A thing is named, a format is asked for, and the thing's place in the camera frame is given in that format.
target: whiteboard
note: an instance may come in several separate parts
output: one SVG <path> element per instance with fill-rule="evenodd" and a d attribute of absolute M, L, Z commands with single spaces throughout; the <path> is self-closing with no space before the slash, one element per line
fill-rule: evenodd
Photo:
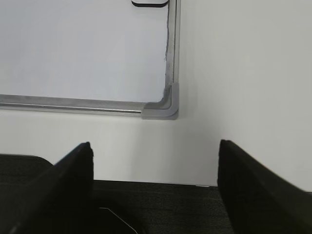
<path fill-rule="evenodd" d="M 167 19 L 130 0 L 0 0 L 0 94 L 160 101 Z"/>

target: black fabric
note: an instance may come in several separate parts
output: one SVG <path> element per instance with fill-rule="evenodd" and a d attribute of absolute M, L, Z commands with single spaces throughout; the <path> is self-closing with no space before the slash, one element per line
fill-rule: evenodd
<path fill-rule="evenodd" d="M 218 187 L 238 234 L 312 233 L 312 196 L 231 141 L 220 144 Z"/>
<path fill-rule="evenodd" d="M 149 234 L 232 234 L 216 187 L 94 181 L 94 200 L 111 200 Z"/>
<path fill-rule="evenodd" d="M 39 157 L 0 155 L 0 193 L 23 186 L 52 165 Z M 173 184 L 94 181 L 94 204 L 116 203 L 148 230 L 149 234 L 232 234 L 232 228 L 216 187 Z M 69 217 L 61 214 L 59 222 Z M 114 233 L 112 216 L 97 219 L 105 232 Z M 55 233 L 50 220 L 41 219 L 38 230 Z"/>
<path fill-rule="evenodd" d="M 2 162 L 3 181 L 28 183 L 14 190 L 8 188 L 10 193 L 0 195 L 0 234 L 85 233 L 84 217 L 93 183 L 93 153 L 89 143 L 79 145 L 53 167 L 42 160 L 38 160 L 42 167 L 30 166 L 29 161 L 29 167 L 23 167 L 20 159 L 16 160 L 16 167 L 9 169 L 7 166 L 12 162 Z M 23 179 L 17 179 L 22 172 Z"/>
<path fill-rule="evenodd" d="M 0 195 L 25 185 L 50 167 L 52 164 L 40 157 L 0 154 Z"/>

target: gray plastic corner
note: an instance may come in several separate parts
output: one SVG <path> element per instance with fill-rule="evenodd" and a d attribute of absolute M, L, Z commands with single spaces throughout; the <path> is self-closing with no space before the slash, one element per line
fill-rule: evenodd
<path fill-rule="evenodd" d="M 179 83 L 169 85 L 160 102 L 150 102 L 141 112 L 142 119 L 175 120 L 179 116 Z"/>

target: white wall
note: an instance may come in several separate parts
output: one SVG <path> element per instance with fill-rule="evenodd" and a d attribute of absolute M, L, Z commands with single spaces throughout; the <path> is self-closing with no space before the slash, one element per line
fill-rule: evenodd
<path fill-rule="evenodd" d="M 311 9 L 183 0 L 179 120 L 0 111 L 0 152 L 55 163 L 90 141 L 97 179 L 216 185 L 226 138 L 312 191 Z"/>

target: whiteboard frame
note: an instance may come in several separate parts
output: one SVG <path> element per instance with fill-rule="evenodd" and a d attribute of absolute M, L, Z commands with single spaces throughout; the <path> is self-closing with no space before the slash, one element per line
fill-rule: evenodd
<path fill-rule="evenodd" d="M 176 119 L 179 107 L 178 58 L 180 0 L 170 0 L 164 97 L 158 103 L 103 101 L 58 97 L 1 95 L 0 108 L 28 111 L 135 116 L 143 119 Z"/>

